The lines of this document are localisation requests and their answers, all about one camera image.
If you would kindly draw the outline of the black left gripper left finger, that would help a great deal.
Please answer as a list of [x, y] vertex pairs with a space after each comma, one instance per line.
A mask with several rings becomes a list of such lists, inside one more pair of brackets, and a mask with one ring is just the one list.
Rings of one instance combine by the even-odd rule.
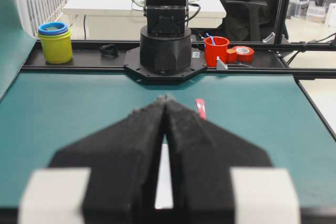
[[140, 222], [155, 202], [164, 109], [155, 101], [57, 150], [32, 173], [18, 222]]

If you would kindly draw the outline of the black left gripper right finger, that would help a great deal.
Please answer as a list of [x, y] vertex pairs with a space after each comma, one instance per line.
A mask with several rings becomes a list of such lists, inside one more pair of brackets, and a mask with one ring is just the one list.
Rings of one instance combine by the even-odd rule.
[[175, 101], [165, 118], [174, 206], [190, 223], [300, 223], [291, 176], [264, 149]]

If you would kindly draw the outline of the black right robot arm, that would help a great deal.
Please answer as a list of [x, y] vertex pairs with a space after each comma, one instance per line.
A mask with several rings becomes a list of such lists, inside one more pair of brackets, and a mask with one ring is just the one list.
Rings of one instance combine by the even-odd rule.
[[[147, 24], [129, 69], [171, 77], [192, 63], [188, 0], [144, 0]], [[194, 223], [300, 223], [289, 172], [265, 150], [168, 100], [164, 104], [173, 206]]]

